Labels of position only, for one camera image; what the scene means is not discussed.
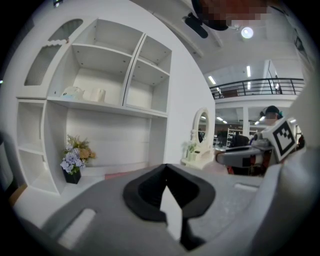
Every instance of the white wall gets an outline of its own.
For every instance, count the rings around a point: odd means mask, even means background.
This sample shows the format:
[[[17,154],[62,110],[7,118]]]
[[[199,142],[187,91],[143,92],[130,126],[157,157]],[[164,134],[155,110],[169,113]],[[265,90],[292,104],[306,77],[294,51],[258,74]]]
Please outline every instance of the white wall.
[[[211,121],[215,121],[215,102],[208,85],[187,49],[156,17],[128,0],[68,0],[58,8],[43,5],[34,16],[35,26],[13,55],[4,75],[0,90],[0,130],[4,133],[9,162],[19,183],[23,181],[14,146],[16,138],[16,94],[24,84],[27,63],[49,37],[48,27],[62,16],[80,15],[99,17],[121,23],[147,33],[172,50],[170,98],[168,100],[167,137],[164,161],[180,163],[182,144],[190,139],[194,116],[198,109],[207,107]]]
[[[278,78],[304,78],[298,59],[272,59],[271,61]]]
[[[297,99],[297,95],[250,95],[222,98],[215,100],[216,109],[230,109],[242,107],[268,107],[271,105],[278,108],[289,108],[291,104]]]

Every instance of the white vanity table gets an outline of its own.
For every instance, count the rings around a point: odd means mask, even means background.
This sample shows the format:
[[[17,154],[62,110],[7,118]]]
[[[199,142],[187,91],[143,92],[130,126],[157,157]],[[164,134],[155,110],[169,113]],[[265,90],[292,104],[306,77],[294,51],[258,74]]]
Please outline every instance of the white vanity table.
[[[213,140],[209,136],[211,122],[209,118],[208,109],[203,107],[199,109],[195,115],[191,142],[195,144],[194,152],[188,152],[191,157],[181,159],[187,167],[203,170],[203,168],[210,164],[215,156],[212,147]]]

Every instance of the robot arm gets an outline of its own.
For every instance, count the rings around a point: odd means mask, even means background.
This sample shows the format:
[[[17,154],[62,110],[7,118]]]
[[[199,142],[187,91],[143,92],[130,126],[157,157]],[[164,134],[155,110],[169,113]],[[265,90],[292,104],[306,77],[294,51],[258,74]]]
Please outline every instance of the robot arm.
[[[240,146],[218,153],[215,160],[223,165],[248,168],[262,164],[266,151],[275,156],[272,164],[280,163],[296,147],[296,139],[286,118],[278,120],[262,132],[254,135],[252,146]]]

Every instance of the white column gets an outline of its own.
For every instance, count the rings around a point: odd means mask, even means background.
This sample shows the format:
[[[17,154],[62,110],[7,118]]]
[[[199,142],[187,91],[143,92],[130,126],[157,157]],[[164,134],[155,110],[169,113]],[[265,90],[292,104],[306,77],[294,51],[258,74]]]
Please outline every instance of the white column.
[[[247,106],[243,107],[243,127],[242,135],[249,137],[249,110]]]

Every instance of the white container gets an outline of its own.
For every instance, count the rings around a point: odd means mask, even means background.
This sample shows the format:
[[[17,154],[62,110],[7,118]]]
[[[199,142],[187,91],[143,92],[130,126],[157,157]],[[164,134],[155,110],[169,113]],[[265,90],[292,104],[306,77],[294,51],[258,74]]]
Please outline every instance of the white container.
[[[91,95],[90,95],[90,101],[93,102],[104,102],[106,96],[106,91],[104,89],[100,88],[93,88]]]
[[[81,90],[79,87],[69,86],[65,88],[61,97],[68,98],[68,99],[82,100],[84,92],[85,91]]]

